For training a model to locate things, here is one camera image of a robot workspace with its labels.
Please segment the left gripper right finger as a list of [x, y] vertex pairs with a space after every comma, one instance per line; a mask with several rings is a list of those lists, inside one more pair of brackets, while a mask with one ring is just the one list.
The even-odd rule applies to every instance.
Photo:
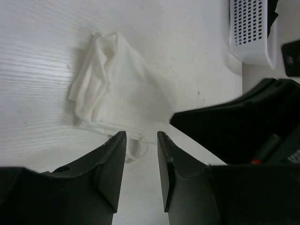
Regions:
[[299, 165], [206, 165], [162, 131], [157, 151], [170, 224], [299, 224]]

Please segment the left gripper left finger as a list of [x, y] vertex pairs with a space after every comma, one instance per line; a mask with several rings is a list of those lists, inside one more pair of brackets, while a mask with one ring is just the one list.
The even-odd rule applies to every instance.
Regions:
[[0, 169], [3, 225], [110, 225], [117, 212], [127, 136], [107, 142], [53, 172]]

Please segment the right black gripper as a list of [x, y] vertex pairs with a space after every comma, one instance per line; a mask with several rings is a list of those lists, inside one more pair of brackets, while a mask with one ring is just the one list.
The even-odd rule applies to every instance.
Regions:
[[245, 164], [271, 135], [284, 140], [300, 121], [300, 85], [264, 78], [227, 103], [177, 112], [170, 124], [227, 164]]

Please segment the white tank top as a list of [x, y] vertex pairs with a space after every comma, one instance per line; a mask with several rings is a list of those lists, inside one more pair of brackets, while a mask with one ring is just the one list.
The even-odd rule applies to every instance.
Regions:
[[77, 127], [101, 135], [127, 133], [125, 162], [143, 158], [156, 133], [168, 128], [178, 95], [177, 80], [162, 74], [118, 32], [95, 33], [69, 91]]

